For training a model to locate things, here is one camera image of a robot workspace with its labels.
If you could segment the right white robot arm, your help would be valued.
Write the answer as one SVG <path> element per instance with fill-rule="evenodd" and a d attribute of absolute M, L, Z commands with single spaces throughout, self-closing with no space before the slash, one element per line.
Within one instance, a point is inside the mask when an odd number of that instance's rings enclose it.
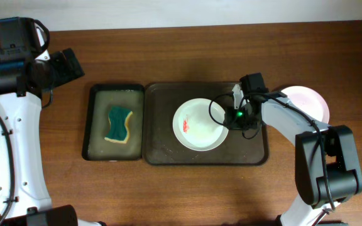
<path fill-rule="evenodd" d="M 98 84 L 90 90 L 83 158 L 152 165 L 259 166 L 266 127 L 295 146 L 298 195 L 277 225 L 316 225 L 362 191 L 354 136 L 306 114 L 260 73 L 238 83 Z"/>

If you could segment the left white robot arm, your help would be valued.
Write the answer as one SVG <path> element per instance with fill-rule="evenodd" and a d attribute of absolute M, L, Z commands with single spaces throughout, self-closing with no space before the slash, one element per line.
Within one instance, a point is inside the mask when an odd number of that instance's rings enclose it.
<path fill-rule="evenodd" d="M 42 94 L 84 75 L 72 49 L 0 57 L 0 225 L 88 225 L 54 208 L 40 149 Z"/>

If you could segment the green yellow sponge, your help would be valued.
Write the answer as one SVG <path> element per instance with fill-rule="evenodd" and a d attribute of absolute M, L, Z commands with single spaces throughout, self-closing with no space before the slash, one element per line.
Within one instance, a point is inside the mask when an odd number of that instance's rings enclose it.
<path fill-rule="evenodd" d="M 108 113 L 109 132 L 104 139 L 112 143 L 126 144 L 130 137 L 129 120 L 133 111 L 120 106 L 112 106 Z"/>

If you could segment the white pink plate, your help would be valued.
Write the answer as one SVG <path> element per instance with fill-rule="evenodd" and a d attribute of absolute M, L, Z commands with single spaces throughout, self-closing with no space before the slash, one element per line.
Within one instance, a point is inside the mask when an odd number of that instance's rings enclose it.
<path fill-rule="evenodd" d="M 292 103 L 314 119 L 328 123 L 330 119 L 329 107 L 324 98 L 304 86 L 290 86 L 281 90 Z"/>

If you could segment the white cream plate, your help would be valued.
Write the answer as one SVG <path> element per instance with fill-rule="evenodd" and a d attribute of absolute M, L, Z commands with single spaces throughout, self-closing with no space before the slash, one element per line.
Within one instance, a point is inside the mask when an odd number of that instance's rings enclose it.
<path fill-rule="evenodd" d="M 178 142 L 194 151 L 210 151 L 225 141 L 229 129 L 220 125 L 224 109 L 209 99 L 184 102 L 174 113 L 172 128 Z"/>

